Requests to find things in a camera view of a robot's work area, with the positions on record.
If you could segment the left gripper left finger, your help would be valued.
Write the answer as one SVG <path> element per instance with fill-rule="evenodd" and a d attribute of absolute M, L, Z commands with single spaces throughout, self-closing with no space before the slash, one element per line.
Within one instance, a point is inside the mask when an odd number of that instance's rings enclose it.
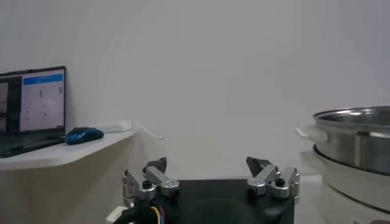
<path fill-rule="evenodd" d="M 122 176 L 122 196 L 124 200 L 137 198 L 150 201 L 156 198 L 157 191 L 163 197 L 176 198 L 180 195 L 178 180 L 165 175 L 168 161 L 166 157 L 149 161 L 142 171 L 127 169 Z"/>

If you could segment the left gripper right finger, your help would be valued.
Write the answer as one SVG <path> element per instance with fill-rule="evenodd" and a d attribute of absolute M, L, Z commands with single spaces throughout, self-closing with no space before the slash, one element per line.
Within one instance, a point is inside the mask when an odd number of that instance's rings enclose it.
<path fill-rule="evenodd" d="M 252 174 L 246 181 L 250 198 L 263 196 L 267 191 L 277 199 L 299 198 L 300 174 L 295 167 L 279 170 L 270 161 L 253 157 L 247 157 L 246 163 Z"/>

